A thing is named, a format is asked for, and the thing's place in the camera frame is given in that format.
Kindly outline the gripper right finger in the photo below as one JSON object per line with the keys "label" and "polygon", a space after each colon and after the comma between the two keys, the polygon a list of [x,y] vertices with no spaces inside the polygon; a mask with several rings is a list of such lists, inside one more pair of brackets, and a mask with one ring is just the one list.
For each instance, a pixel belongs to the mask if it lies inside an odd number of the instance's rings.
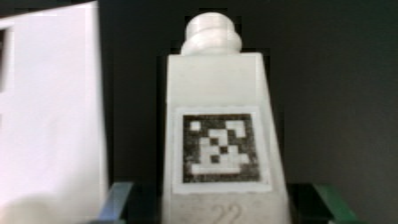
{"label": "gripper right finger", "polygon": [[313,187],[331,213],[327,224],[365,224],[365,221],[359,219],[356,212],[351,209],[336,188],[329,184],[315,184]]}

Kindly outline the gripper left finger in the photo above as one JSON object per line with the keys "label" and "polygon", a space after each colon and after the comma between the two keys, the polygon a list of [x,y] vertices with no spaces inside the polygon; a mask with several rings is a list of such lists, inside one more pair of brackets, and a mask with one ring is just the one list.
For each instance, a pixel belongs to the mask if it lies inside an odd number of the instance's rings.
{"label": "gripper left finger", "polygon": [[132,182],[116,182],[112,184],[95,224],[127,224],[125,212],[128,208],[132,189]]}

